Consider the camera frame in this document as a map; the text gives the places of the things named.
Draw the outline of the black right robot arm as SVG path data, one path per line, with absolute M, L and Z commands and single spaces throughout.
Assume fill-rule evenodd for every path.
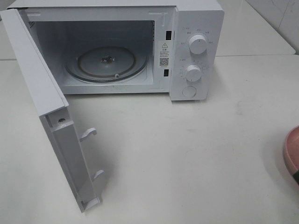
M 292 175 L 292 177 L 295 180 L 295 182 L 299 185 L 299 171 L 297 171 L 296 173 L 294 173 Z

